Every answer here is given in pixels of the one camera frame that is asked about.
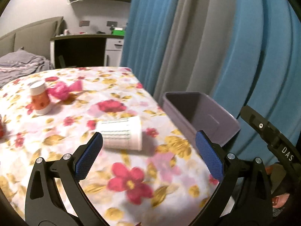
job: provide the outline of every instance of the blue gripper pad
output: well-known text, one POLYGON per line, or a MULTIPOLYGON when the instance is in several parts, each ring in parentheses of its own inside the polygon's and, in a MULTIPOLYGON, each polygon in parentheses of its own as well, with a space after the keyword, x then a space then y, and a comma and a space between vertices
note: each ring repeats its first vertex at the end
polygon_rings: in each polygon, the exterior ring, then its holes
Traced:
POLYGON ((221 182, 224 178, 223 163, 201 132, 197 132, 195 144, 212 176, 221 182))
POLYGON ((75 164, 75 179, 78 182, 86 178, 91 166, 99 154, 103 145, 102 135, 98 133, 95 137, 93 136, 86 145, 87 148, 75 164))

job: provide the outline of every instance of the paper cup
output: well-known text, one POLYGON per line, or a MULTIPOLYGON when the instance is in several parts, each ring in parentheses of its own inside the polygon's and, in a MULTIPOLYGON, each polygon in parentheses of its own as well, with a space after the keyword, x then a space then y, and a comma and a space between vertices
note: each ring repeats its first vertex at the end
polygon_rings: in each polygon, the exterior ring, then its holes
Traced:
POLYGON ((96 131, 102 134, 105 148, 142 150, 139 116, 99 122, 96 131))
POLYGON ((44 81, 37 81, 30 86, 31 102, 37 115, 45 115, 52 109, 44 81))

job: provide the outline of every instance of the white wall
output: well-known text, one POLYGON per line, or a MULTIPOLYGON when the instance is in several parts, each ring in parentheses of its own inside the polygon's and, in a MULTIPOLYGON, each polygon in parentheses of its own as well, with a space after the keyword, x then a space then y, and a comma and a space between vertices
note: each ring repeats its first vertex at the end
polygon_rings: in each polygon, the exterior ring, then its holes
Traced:
POLYGON ((107 21, 126 25, 130 3, 110 0, 83 0, 68 5, 69 0, 11 0, 0 17, 0 37, 32 22, 64 16, 71 33, 103 31, 110 33, 107 21), (90 20, 89 27, 79 27, 80 20, 90 20))

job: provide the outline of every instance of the trash bin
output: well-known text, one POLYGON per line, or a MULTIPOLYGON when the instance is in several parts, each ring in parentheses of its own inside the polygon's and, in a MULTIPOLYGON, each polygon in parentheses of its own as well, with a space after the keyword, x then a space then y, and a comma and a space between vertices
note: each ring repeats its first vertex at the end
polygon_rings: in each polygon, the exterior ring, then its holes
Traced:
POLYGON ((203 130, 213 143, 224 146, 240 130, 229 112, 201 92, 167 92, 163 110, 194 148, 197 131, 203 130))

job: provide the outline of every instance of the headboard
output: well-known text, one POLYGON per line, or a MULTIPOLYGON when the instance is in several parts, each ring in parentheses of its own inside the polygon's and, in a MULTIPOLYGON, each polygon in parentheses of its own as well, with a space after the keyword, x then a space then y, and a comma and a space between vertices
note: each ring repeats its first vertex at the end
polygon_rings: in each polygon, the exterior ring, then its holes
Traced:
POLYGON ((61 34, 63 17, 54 17, 40 20, 0 37, 0 57, 24 50, 50 59, 50 38, 61 34))

